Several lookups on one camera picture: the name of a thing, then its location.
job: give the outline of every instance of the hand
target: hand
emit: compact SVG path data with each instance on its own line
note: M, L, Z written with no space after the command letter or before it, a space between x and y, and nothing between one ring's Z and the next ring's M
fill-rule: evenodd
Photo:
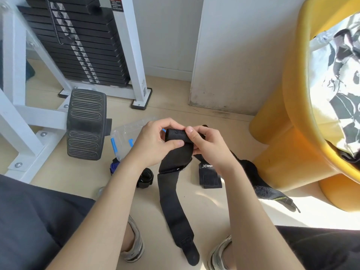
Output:
M165 132L162 129L168 128L185 129L183 125L180 125L171 118L150 121L142 127L134 146L126 157L136 161L142 169L161 162L169 151L184 145L182 140L164 142Z
M228 167L239 165L218 130L204 126L188 126L185 131L195 144L193 154L202 154L220 175Z

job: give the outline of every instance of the wall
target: wall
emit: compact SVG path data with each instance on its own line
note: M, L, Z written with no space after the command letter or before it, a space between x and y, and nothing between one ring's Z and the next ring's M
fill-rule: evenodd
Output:
M109 0L100 0L110 7ZM133 0L145 74L191 81L203 0Z
M304 0L204 0L190 105L255 115L279 85Z

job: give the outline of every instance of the dark gray pants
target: dark gray pants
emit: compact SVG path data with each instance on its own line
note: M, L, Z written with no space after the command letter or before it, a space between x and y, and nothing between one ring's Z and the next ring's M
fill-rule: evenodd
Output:
M0 175L0 270L43 270L94 200ZM277 226L306 270L360 269L360 232Z

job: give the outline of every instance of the red and black sticker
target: red and black sticker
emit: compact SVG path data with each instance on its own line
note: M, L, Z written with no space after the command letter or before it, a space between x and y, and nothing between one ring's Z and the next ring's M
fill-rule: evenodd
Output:
M122 7L121 0L110 0L111 8L114 11L124 12L124 8Z

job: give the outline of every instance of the person's right arm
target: person's right arm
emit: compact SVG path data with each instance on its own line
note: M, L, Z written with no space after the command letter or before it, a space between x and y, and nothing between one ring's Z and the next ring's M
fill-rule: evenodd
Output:
M198 132L205 135L205 140ZM236 268L304 270L264 211L244 169L220 132L197 126L187 127L186 133L197 147L194 154L202 154L225 181Z

